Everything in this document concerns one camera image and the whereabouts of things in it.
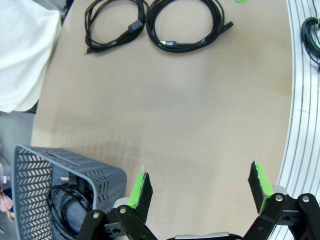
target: green tape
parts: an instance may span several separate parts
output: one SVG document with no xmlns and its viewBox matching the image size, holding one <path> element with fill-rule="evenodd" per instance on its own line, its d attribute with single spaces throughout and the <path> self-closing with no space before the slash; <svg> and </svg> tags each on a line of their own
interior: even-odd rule
<svg viewBox="0 0 320 240">
<path fill-rule="evenodd" d="M 263 194 L 263 201 L 262 201 L 262 205 L 261 205 L 261 209 L 259 211 L 259 214 L 262 213 L 262 211 L 265 209 L 266 207 L 266 203 L 267 200 L 275 193 L 270 182 L 269 179 L 265 173 L 264 168 L 262 167 L 261 164 L 256 164 L 255 168 L 258 172 L 258 179 L 260 181 L 260 186 L 262 189 L 262 194 Z"/>
<path fill-rule="evenodd" d="M 132 209 L 135 209 L 138 204 L 139 200 L 142 194 L 144 182 L 146 179 L 146 173 L 140 173 L 138 177 L 136 178 L 134 187 L 132 189 L 129 201 L 128 201 L 128 206 L 131 207 Z"/>
</svg>

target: white slatted surface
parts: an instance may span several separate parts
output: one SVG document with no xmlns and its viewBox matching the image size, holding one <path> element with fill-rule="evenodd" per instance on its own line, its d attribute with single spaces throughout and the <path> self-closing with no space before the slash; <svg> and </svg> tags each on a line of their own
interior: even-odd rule
<svg viewBox="0 0 320 240">
<path fill-rule="evenodd" d="M 314 0 L 318 14 L 320 0 Z M 293 55 L 291 116 L 278 185 L 293 198 L 312 193 L 320 200 L 319 74 L 300 38 L 300 27 L 314 17 L 312 0 L 287 0 Z M 291 240 L 288 227 L 277 227 L 271 239 Z"/>
</svg>

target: pink object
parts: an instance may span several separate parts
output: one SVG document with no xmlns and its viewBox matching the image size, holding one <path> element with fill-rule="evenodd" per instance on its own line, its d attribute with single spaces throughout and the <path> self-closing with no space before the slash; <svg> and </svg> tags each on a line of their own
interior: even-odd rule
<svg viewBox="0 0 320 240">
<path fill-rule="evenodd" d="M 10 197 L 4 193 L 0 193 L 0 211 L 6 212 L 8 218 L 12 221 L 10 216 L 10 209 L 13 207 L 14 203 Z"/>
</svg>

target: beige tabletop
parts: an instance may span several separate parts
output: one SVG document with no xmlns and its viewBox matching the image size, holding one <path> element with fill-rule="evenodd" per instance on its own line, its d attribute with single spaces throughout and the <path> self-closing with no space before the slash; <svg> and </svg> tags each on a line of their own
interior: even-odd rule
<svg viewBox="0 0 320 240">
<path fill-rule="evenodd" d="M 91 1 L 76 0 L 43 84 L 32 145 L 124 169 L 128 194 L 144 166 L 154 191 L 147 225 L 159 239 L 243 235 L 257 216 L 251 162 L 277 182 L 292 92 L 286 1 L 220 2 L 234 26 L 200 50 L 162 51 L 144 30 L 129 44 L 84 55 Z M 111 41 L 137 16 L 133 3 L 112 3 L 93 36 Z M 209 10 L 196 0 L 171 3 L 156 21 L 161 40 L 187 43 L 211 26 Z"/>
</svg>

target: gray floor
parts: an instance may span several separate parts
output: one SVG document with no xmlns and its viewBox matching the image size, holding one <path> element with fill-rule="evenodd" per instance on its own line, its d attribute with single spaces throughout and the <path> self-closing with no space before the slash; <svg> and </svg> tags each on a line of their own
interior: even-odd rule
<svg viewBox="0 0 320 240">
<path fill-rule="evenodd" d="M 0 164 L 11 165 L 16 143 L 29 146 L 35 115 L 24 112 L 0 112 Z M 0 212 L 0 239 L 16 240 L 15 226 Z"/>
</svg>

